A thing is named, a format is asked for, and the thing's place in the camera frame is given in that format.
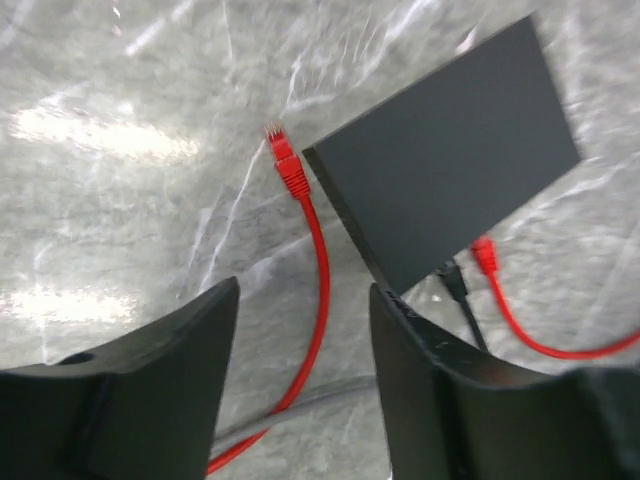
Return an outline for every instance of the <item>cable connector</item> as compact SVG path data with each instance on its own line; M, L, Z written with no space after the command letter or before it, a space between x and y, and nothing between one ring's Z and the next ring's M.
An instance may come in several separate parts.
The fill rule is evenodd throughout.
M265 133L276 159L276 169L293 198L300 200L308 197L311 186L304 173L300 157L293 151L282 125L279 122L270 123L265 127Z
M489 235L482 235L471 244L471 253L478 267L487 277L494 277L499 269L496 246Z
M436 270L436 275L456 303L464 302L464 299L469 295L469 290L462 276L462 269L455 260L447 260L442 267Z
M480 326L478 325L478 320L473 314L471 305L469 305L469 301L467 300L469 290L467 289L467 284L464 281L460 265L458 265L453 258L451 260L447 260L442 267L436 270L436 275L440 278L442 285L447 289L451 298L460 305L464 318L469 325L469 329L471 330L471 334L473 335L478 348L484 352L488 352L489 348L487 347L487 342L484 340L482 330L480 330Z

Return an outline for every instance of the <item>black connector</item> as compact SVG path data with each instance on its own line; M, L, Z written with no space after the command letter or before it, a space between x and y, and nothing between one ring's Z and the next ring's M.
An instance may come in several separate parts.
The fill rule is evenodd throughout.
M487 343L484 341L482 331L478 325L478 320L476 320L473 310L471 309L471 305L469 305L469 302L467 301L469 290L467 289L467 284L462 276L462 269L460 268L460 265L458 265L454 259L447 260L442 267L436 270L436 275L438 275L438 278L442 282L442 285L444 285L444 288L447 289L447 292L449 292L451 298L460 305L460 309L462 310L464 318L471 329L471 333L473 334L477 347L480 350L489 352Z

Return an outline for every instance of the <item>black plastic part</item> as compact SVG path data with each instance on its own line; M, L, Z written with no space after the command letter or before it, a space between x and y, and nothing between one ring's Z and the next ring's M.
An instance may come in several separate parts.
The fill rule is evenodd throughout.
M481 352L388 290L371 337L394 480L640 478L640 375L547 377Z
M0 478L202 480L238 296L228 279L58 365L0 372Z
M580 161L531 18L304 155L376 281L400 294Z

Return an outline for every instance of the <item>red cable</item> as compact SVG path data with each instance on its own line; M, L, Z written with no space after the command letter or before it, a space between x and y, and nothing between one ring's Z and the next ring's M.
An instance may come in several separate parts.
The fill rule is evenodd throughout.
M476 263L482 270L482 273L484 273L489 280L489 285L491 286L491 291L493 292L496 304L507 321L507 324L511 327L513 333L516 334L516 336L522 340L525 345L533 350L549 357L561 358L564 360L593 360L595 358L601 358L618 353L640 340L640 330L638 330L622 340L618 340L605 347L595 348L592 350L579 350L575 352L559 350L557 348L548 347L538 343L524 331L509 308L502 286L498 280L497 272L499 267L493 240L486 235L480 237L472 244L471 252L473 253Z
M316 250L318 275L320 278L320 298L318 301L316 326L313 332L313 337L311 338L309 350L307 351L307 355L302 362L296 377L289 386L289 389L282 397L282 400L280 400L273 409L273 413L278 413L289 408L298 397L311 374L316 357L320 351L327 327L327 318L329 317L331 275L329 270L329 255L327 253L327 247L324 243L324 237L322 235L320 222L318 221L318 216L315 208L313 207L313 203L311 202L311 197L309 196L311 189L304 174L304 170L302 169L302 163L297 155L295 155L290 149L288 141L279 125L269 125L267 127L267 137L276 157L276 168L282 176L286 186L289 188L291 194L300 202L302 211L304 212L307 223L309 224L311 237L313 238L313 244ZM251 448L251 446L260 440L265 433L267 433L267 430L243 440L220 456L211 460L207 466L207 475L221 469L233 459Z

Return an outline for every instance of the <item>dark gray box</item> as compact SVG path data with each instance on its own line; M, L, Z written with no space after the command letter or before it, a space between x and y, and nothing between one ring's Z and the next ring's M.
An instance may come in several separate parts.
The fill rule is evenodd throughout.
M376 280L397 293L580 161L531 17L304 155Z

